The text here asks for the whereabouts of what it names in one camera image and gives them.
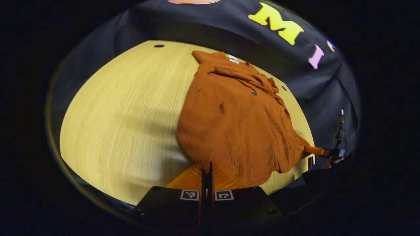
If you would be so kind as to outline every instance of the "black background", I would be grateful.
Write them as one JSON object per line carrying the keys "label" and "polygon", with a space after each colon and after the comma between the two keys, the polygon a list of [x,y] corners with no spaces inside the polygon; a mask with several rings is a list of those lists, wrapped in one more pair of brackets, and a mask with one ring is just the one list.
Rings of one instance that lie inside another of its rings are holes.
{"label": "black background", "polygon": [[[60,172],[44,134],[47,83],[71,48],[138,1],[19,2],[3,6],[3,235],[139,234],[85,199]],[[285,222],[280,234],[419,232],[415,95],[419,4],[281,1],[328,35],[358,78],[363,123],[346,184]]]}

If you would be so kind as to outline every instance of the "pink letter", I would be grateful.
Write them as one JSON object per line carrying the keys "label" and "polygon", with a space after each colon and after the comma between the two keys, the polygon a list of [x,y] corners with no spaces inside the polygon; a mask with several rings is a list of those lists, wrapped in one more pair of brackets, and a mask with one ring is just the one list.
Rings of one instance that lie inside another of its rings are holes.
{"label": "pink letter", "polygon": [[318,69],[318,63],[321,60],[321,57],[324,56],[324,52],[322,49],[315,44],[316,50],[314,52],[314,55],[312,55],[311,58],[309,58],[309,63],[313,66],[314,69]]}

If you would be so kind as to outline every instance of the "human hand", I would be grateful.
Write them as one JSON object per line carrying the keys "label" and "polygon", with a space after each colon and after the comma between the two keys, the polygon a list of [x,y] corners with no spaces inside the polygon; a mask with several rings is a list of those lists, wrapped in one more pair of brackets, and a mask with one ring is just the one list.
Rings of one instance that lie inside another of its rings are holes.
{"label": "human hand", "polygon": [[333,166],[333,164],[337,164],[337,163],[339,163],[339,162],[341,162],[342,160],[344,160],[344,157],[342,157],[342,158],[340,158],[340,159],[337,159],[337,160],[333,160],[333,159],[330,159],[325,165],[324,165],[324,169],[330,169],[332,166]]}

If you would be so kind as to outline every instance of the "orange knit garment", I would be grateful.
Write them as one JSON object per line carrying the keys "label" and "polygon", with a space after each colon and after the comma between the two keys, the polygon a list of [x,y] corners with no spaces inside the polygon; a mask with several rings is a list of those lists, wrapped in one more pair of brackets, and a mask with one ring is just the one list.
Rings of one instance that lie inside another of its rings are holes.
{"label": "orange knit garment", "polygon": [[180,144],[208,173],[216,161],[246,186],[288,172],[308,154],[276,94],[273,78],[223,52],[193,51],[200,62],[178,122]]}

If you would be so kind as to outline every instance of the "wooden table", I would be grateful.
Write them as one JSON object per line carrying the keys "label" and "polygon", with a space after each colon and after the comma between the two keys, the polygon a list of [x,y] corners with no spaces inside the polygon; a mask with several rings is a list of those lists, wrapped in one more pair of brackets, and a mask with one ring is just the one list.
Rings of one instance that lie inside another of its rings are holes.
{"label": "wooden table", "polygon": [[[150,40],[98,70],[78,91],[64,117],[60,134],[64,161],[95,188],[134,205],[150,187],[166,186],[192,166],[194,162],[177,142],[176,127],[199,65],[193,50],[216,52]],[[313,146],[296,99],[283,82],[275,81],[294,129]],[[261,187],[270,194],[307,170],[305,158],[287,173],[273,172]]]}

